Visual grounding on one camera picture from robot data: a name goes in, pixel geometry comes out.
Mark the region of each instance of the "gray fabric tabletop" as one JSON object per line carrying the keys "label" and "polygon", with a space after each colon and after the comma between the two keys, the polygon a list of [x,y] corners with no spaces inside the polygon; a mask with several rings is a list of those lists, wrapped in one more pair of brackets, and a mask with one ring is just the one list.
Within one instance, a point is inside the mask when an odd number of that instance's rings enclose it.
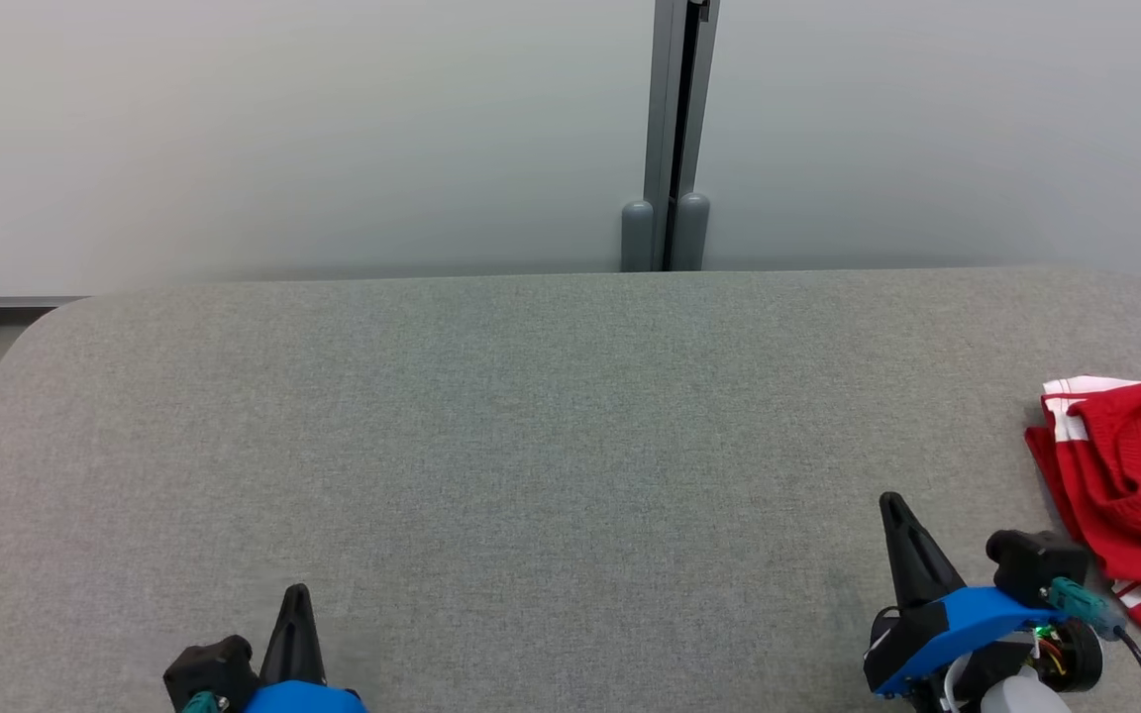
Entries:
{"label": "gray fabric tabletop", "polygon": [[[311,586],[374,713],[890,712],[875,502],[969,583],[1059,528],[1043,380],[1141,379],[1141,281],[1059,269],[202,285],[72,303],[0,365],[0,712],[161,673]],[[1123,649],[1077,712],[1141,710]]]}

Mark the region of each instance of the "white wall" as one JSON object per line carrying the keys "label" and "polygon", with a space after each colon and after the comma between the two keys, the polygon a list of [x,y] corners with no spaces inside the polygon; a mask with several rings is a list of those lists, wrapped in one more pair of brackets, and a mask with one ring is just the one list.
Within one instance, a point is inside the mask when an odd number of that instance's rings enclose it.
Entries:
{"label": "white wall", "polygon": [[615,270],[652,0],[0,0],[0,297]]}
{"label": "white wall", "polygon": [[723,0],[705,269],[1141,273],[1141,0]]}

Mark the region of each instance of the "gray fabric surface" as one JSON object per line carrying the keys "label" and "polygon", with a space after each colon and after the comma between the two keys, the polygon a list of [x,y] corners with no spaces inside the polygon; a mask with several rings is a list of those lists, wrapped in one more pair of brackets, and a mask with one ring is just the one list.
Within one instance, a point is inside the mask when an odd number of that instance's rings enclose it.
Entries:
{"label": "gray fabric surface", "polygon": [[[896,488],[970,583],[1052,527],[1043,380],[1141,379],[1141,281],[1070,270],[205,285],[0,366],[0,710],[168,710],[308,582],[375,713],[905,710],[860,673]],[[1141,710],[1109,647],[1077,712]]]}

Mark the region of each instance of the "blue plastic casing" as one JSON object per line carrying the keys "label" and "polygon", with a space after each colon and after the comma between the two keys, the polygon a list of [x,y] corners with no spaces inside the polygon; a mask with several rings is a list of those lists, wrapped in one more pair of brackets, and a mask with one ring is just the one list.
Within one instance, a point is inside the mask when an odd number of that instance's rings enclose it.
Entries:
{"label": "blue plastic casing", "polygon": [[963,654],[982,649],[1000,638],[1029,626],[1068,618],[1058,609],[1033,609],[1010,599],[996,588],[962,588],[936,600],[945,605],[949,627],[905,661],[899,672],[883,681],[875,695],[909,694],[909,679],[922,679],[952,664]]}
{"label": "blue plastic casing", "polygon": [[262,687],[250,700],[248,713],[367,713],[358,696],[334,687],[284,681]]}

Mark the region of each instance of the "folded red garment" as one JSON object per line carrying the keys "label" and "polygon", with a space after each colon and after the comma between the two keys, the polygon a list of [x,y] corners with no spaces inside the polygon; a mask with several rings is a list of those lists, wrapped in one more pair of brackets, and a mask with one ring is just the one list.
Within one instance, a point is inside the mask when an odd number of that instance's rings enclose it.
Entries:
{"label": "folded red garment", "polygon": [[1046,429],[1026,440],[1073,537],[1086,542],[1141,626],[1141,383],[1046,383]]}

